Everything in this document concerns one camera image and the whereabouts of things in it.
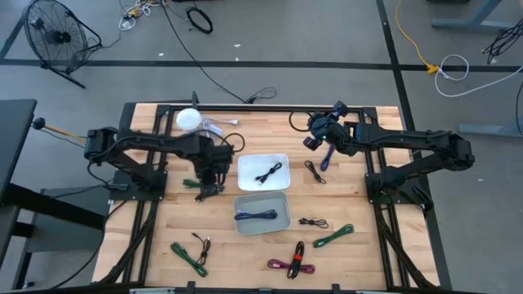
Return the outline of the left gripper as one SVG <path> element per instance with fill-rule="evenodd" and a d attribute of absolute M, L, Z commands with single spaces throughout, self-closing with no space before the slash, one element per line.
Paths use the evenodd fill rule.
<path fill-rule="evenodd" d="M 194 199 L 196 202 L 202 202 L 224 190 L 234 150 L 229 145 L 212 145 L 204 155 L 204 158 L 194 164 L 194 171 L 200 183 L 200 193 Z"/>

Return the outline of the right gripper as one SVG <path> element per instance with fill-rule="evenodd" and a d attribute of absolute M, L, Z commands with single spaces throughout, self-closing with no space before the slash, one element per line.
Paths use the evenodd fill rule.
<path fill-rule="evenodd" d="M 314 112 L 307 121 L 307 129 L 312 134 L 304 139 L 303 144 L 310 150 L 316 151 L 323 142 L 332 145 L 340 154 L 352 154 L 352 142 L 348 130 L 338 119 L 349 113 L 348 107 L 338 101 L 330 113 Z"/>

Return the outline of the white plastic bin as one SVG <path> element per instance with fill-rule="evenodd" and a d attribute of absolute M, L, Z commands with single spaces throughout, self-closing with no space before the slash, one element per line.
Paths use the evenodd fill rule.
<path fill-rule="evenodd" d="M 241 190 L 282 190 L 290 186 L 290 164 L 285 154 L 243 155 L 237 166 Z"/>

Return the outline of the grey plastic bin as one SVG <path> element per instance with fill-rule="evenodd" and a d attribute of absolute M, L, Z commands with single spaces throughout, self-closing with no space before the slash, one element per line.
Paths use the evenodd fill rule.
<path fill-rule="evenodd" d="M 234 200 L 235 228 L 241 235 L 265 234 L 288 229 L 288 197 L 282 191 L 239 196 Z"/>

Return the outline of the grey desk foot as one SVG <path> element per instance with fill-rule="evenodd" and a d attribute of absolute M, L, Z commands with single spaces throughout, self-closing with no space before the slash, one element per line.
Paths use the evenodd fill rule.
<path fill-rule="evenodd" d="M 458 132 L 468 135 L 523 138 L 523 127 L 516 121 L 506 125 L 459 124 Z"/>

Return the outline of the grey desk base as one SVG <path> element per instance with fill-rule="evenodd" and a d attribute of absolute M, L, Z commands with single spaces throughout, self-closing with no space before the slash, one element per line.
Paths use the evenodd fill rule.
<path fill-rule="evenodd" d="M 451 29 L 463 31 L 476 31 L 486 33 L 499 33 L 508 31 L 515 24 L 501 21 L 487 20 L 502 0 L 483 0 L 476 12 L 465 20 L 458 19 L 433 19 L 431 26 L 434 29 Z"/>

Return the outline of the yellow rod with black knob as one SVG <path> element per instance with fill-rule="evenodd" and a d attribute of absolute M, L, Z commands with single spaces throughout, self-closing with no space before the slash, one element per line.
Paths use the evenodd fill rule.
<path fill-rule="evenodd" d="M 46 120 L 44 118 L 35 118 L 33 121 L 32 121 L 32 127 L 36 130 L 47 130 L 47 131 L 53 131 L 57 134 L 61 134 L 63 136 L 68 136 L 68 137 L 71 137 L 71 138 L 74 138 L 76 140 L 85 140 L 85 137 L 84 136 L 78 136 L 74 133 L 71 133 L 71 132 L 68 132 L 68 131 L 65 131 L 65 130 L 62 130 L 60 128 L 57 128 L 57 127 L 52 127 L 50 125 L 48 125 L 46 123 Z"/>

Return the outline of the black side table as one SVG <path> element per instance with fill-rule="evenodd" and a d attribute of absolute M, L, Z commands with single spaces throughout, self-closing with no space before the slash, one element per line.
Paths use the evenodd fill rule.
<path fill-rule="evenodd" d="M 26 278 L 35 252 L 93 249 L 109 209 L 95 188 L 35 192 L 11 182 L 32 127 L 37 101 L 0 100 L 0 269 L 14 237 L 24 239 L 10 289 L 31 287 Z"/>

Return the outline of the black floor fan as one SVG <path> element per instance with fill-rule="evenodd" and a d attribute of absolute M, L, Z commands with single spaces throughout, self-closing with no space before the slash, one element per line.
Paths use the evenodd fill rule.
<path fill-rule="evenodd" d="M 25 37 L 40 67 L 83 88 L 71 74 L 102 48 L 100 35 L 57 0 L 31 0 L 22 16 Z"/>

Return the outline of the black aluminium table frame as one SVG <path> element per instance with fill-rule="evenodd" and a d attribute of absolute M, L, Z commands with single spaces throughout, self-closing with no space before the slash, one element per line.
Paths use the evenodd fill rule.
<path fill-rule="evenodd" d="M 223 193 L 201 203 L 182 181 L 193 167 L 167 158 L 167 193 L 159 203 L 152 239 L 133 260 L 131 280 L 167 287 L 172 294 L 346 294 L 399 290 L 400 268 L 378 234 L 364 184 L 368 166 L 409 163 L 407 149 L 370 155 L 335 154 L 318 184 L 305 168 L 320 151 L 302 143 L 310 105 L 204 105 L 214 118 L 238 118 L 236 141 L 246 154 L 285 154 L 292 223 L 278 232 L 243 236 L 235 230 L 233 202 L 241 195 L 232 167 Z"/>

